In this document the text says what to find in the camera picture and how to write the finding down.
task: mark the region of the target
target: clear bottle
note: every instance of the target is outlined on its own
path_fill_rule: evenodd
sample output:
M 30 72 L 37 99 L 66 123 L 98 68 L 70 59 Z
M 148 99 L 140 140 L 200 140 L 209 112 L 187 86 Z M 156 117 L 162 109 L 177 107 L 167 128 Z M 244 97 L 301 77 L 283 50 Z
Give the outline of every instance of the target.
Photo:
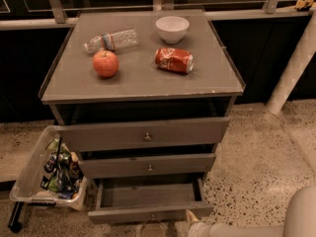
M 100 49 L 116 51 L 128 46 L 137 45 L 138 32 L 136 29 L 125 29 L 118 32 L 107 33 L 95 36 L 85 43 L 85 49 L 88 53 L 96 53 Z

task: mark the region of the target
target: apple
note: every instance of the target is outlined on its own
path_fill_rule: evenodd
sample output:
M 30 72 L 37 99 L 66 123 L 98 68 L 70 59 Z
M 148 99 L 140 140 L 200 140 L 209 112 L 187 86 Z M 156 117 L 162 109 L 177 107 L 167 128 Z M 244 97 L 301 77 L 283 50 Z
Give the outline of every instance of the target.
M 101 77 L 113 77 L 119 70 L 119 59 L 108 50 L 98 51 L 93 56 L 93 68 Z

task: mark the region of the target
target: red can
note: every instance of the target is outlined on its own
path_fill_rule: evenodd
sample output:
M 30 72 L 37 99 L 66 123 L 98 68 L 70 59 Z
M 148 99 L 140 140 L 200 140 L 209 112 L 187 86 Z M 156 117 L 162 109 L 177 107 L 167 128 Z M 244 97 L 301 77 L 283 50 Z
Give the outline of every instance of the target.
M 194 56 L 186 50 L 161 47 L 156 51 L 155 63 L 163 69 L 190 73 L 194 68 Z

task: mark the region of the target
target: floor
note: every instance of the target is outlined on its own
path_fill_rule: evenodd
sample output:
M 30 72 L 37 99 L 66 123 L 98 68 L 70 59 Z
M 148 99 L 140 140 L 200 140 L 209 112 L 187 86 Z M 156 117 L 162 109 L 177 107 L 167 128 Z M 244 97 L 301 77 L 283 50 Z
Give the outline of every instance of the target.
M 240 227 L 283 225 L 287 204 L 316 184 L 316 100 L 287 102 L 278 115 L 264 104 L 234 106 L 204 191 L 214 212 L 202 220 Z M 0 182 L 15 180 L 51 120 L 0 124 Z M 187 236 L 185 221 L 94 225 L 86 212 L 25 205 L 23 228 L 7 227 L 14 203 L 0 193 L 1 236 Z

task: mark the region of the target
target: white bowl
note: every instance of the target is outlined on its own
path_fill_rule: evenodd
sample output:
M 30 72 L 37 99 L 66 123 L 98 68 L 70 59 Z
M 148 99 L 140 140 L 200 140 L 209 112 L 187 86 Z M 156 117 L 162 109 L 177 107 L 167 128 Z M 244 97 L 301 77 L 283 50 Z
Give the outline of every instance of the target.
M 176 16 L 163 17 L 156 22 L 158 34 L 166 43 L 179 42 L 186 35 L 189 25 L 188 20 Z

